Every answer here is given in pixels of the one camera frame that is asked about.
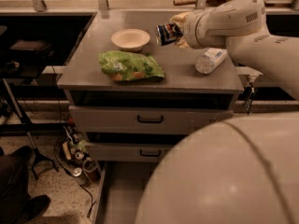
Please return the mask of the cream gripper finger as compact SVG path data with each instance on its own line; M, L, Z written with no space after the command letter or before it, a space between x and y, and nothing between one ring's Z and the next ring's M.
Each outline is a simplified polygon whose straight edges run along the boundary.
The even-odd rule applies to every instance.
M182 12L172 16L169 21L176 24L178 27L182 27L188 15L189 12Z
M176 45L179 47L179 48L182 48L182 49L186 49L189 47L186 39L184 37L181 37L177 42L176 42Z

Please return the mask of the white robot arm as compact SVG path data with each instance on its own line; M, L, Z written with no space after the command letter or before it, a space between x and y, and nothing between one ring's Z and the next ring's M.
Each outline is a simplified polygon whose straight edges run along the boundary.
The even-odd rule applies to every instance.
M271 35L263 0L233 0L187 15L193 49L229 57L299 99L298 40ZM298 224L299 115L252 115L208 125L181 140L151 175L135 224Z

